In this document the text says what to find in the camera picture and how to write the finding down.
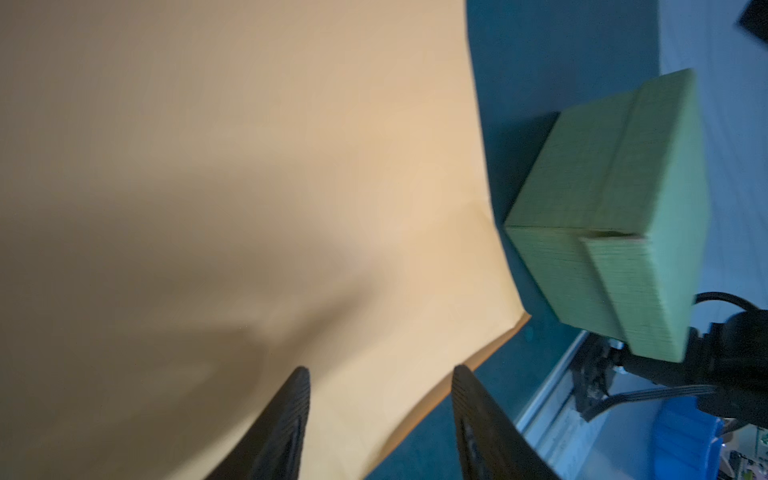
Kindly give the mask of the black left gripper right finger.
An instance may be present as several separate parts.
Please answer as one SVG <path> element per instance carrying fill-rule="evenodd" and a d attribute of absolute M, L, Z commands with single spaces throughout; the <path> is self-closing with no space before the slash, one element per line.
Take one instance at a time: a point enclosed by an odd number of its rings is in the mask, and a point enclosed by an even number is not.
<path fill-rule="evenodd" d="M 463 364 L 453 370 L 451 400 L 465 479 L 558 479 Z"/>

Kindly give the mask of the green gift box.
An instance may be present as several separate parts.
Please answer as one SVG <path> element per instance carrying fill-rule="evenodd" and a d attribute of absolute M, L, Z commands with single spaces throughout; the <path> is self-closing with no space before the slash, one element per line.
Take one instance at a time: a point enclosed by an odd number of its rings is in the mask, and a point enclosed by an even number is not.
<path fill-rule="evenodd" d="M 695 72 L 565 109 L 504 228 L 566 325 L 685 357 L 711 202 Z"/>

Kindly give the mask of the orange wrapping paper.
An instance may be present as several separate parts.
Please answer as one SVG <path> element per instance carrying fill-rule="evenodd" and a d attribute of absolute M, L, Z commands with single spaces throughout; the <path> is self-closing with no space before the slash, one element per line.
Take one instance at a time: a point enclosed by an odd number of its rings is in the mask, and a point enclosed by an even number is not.
<path fill-rule="evenodd" d="M 359 479 L 526 321 L 462 1 L 1 5 L 1 475 Z"/>

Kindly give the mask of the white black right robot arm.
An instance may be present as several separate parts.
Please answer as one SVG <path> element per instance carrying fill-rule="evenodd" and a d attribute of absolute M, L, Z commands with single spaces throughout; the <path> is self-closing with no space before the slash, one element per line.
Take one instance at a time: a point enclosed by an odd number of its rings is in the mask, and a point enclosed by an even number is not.
<path fill-rule="evenodd" d="M 590 422 L 615 406 L 693 398 L 698 410 L 732 419 L 724 434 L 751 424 L 767 426 L 767 311 L 736 295 L 705 292 L 697 304 L 720 301 L 741 311 L 723 323 L 713 323 L 702 335 L 691 328 L 684 359 L 655 360 L 634 354 L 625 345 L 616 348 L 607 338 L 591 334 L 571 365 L 575 405 Z M 619 368 L 657 387 L 611 394 L 609 387 Z"/>

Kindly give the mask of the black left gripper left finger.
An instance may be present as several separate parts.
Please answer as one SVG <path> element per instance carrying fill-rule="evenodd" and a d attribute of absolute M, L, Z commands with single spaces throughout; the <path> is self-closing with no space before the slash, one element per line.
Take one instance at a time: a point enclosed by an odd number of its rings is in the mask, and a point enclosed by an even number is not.
<path fill-rule="evenodd" d="M 310 397 L 310 372 L 299 366 L 207 477 L 296 480 L 300 472 Z"/>

